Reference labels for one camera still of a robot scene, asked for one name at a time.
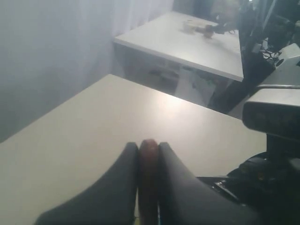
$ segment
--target white table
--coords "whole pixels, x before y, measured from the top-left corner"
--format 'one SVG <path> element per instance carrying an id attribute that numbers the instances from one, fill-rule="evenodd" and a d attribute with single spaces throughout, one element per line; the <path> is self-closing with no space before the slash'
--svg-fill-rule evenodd
<path id="1" fill-rule="evenodd" d="M 0 224 L 31 225 L 145 138 L 169 142 L 198 176 L 225 175 L 266 147 L 238 119 L 108 75 L 0 144 Z"/>
<path id="2" fill-rule="evenodd" d="M 216 25 L 189 15 L 170 12 L 116 37 L 114 42 L 185 66 L 242 81 L 244 75 L 238 32 L 215 34 L 207 39 L 200 33 L 183 32 L 182 22 L 186 20 Z"/>

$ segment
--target wall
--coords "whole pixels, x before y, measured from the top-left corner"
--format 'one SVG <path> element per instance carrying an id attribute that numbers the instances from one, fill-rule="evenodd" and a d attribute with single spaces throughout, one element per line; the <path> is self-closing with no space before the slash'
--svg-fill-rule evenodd
<path id="1" fill-rule="evenodd" d="M 111 0 L 2 0 L 0 142 L 111 71 Z"/>

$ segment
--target tabletop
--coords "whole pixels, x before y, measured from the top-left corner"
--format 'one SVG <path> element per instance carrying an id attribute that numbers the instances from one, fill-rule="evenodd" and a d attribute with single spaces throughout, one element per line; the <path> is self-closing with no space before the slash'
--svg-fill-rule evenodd
<path id="1" fill-rule="evenodd" d="M 183 21 L 216 25 L 193 16 L 170 12 L 114 39 L 149 54 L 175 61 L 236 81 L 244 78 L 238 31 L 234 34 L 203 34 L 183 32 Z"/>
<path id="2" fill-rule="evenodd" d="M 226 175 L 266 148 L 238 119 L 107 75 L 0 144 L 0 223 L 33 224 L 146 138 L 169 142 L 197 176 Z"/>

